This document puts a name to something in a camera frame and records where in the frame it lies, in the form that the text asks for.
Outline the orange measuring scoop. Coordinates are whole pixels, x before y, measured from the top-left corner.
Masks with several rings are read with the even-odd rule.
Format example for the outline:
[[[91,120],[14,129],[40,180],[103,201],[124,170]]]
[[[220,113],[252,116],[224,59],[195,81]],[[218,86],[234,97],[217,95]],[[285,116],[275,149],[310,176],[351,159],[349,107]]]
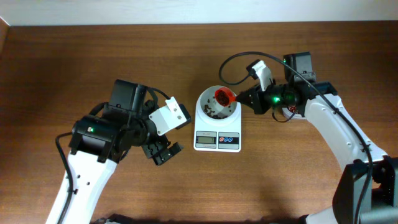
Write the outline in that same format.
[[[227,87],[215,91],[215,100],[224,107],[236,102],[236,95]]]

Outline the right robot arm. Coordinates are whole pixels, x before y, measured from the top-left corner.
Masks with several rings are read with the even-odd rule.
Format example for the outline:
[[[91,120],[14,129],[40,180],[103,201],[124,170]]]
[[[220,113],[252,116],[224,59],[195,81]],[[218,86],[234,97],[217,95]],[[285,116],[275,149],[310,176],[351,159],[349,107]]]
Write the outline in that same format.
[[[278,59],[287,83],[278,85],[262,60],[247,67],[259,84],[240,93],[237,101],[255,114],[294,106],[311,123],[336,157],[343,174],[332,206],[304,215],[301,223],[397,223],[397,158],[376,146],[355,123],[329,82],[316,82]]]

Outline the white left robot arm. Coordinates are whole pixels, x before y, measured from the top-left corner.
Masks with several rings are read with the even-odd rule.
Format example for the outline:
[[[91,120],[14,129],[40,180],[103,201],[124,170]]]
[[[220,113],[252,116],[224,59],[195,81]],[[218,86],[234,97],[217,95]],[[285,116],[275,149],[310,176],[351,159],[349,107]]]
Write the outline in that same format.
[[[165,106],[159,106],[157,93],[156,88],[117,79],[108,102],[55,138],[65,175],[47,223],[89,223],[105,185],[131,148],[142,148],[157,166],[183,149],[166,134],[189,124],[191,116],[168,95]]]

